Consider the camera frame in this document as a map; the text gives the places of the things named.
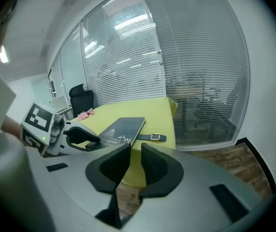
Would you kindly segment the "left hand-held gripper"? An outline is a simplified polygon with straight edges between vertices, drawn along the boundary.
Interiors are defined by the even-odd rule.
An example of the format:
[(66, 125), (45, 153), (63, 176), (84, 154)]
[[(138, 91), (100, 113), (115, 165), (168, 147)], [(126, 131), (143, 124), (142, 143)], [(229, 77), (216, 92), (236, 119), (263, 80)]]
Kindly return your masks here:
[[(91, 152), (100, 149), (100, 138), (80, 127), (71, 127), (65, 131), (66, 149), (63, 145), (63, 132), (67, 119), (55, 113), (52, 108), (33, 102), (25, 114), (20, 127), (20, 139), (27, 146), (38, 150), (41, 156), (67, 155), (68, 152)], [(90, 141), (86, 145), (76, 144)]]

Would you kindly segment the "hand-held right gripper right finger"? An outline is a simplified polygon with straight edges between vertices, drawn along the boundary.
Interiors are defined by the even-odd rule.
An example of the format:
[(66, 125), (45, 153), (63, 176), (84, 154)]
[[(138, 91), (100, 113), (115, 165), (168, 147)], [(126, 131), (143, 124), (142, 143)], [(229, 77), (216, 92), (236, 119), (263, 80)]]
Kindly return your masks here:
[(141, 166), (146, 187), (140, 191), (140, 200), (165, 197), (181, 183), (184, 168), (175, 153), (170, 148), (141, 144)]

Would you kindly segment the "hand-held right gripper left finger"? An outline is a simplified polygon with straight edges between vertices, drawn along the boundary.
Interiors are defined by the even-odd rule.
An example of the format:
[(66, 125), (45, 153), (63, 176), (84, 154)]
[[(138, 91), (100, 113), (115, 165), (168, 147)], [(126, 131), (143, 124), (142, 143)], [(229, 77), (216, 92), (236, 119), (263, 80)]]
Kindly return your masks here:
[(88, 181), (96, 191), (111, 195), (109, 205), (95, 218), (114, 228), (121, 228), (116, 188), (123, 179), (131, 162), (131, 145), (118, 144), (116, 149), (91, 161), (85, 170)]

